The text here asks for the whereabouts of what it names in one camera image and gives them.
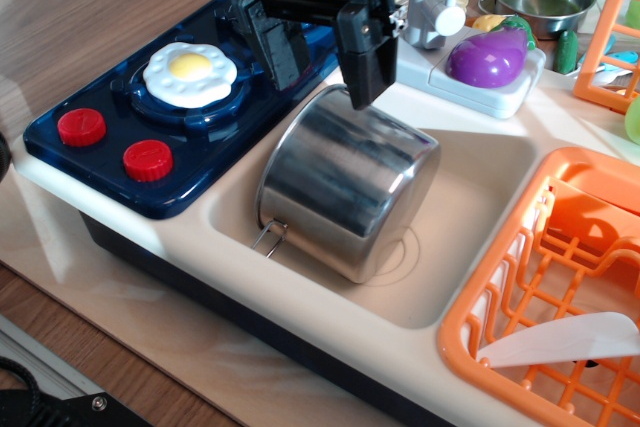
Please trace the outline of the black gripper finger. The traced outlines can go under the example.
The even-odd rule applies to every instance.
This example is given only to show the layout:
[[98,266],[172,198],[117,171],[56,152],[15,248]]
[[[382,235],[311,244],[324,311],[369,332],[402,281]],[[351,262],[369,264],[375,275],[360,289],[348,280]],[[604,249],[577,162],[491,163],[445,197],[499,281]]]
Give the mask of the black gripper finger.
[[352,107],[368,107],[396,81],[398,39],[393,19],[375,16],[368,5],[348,2],[336,18],[343,80]]
[[277,90],[285,90],[304,74],[310,51],[299,22],[270,17],[261,0],[232,0],[237,27]]

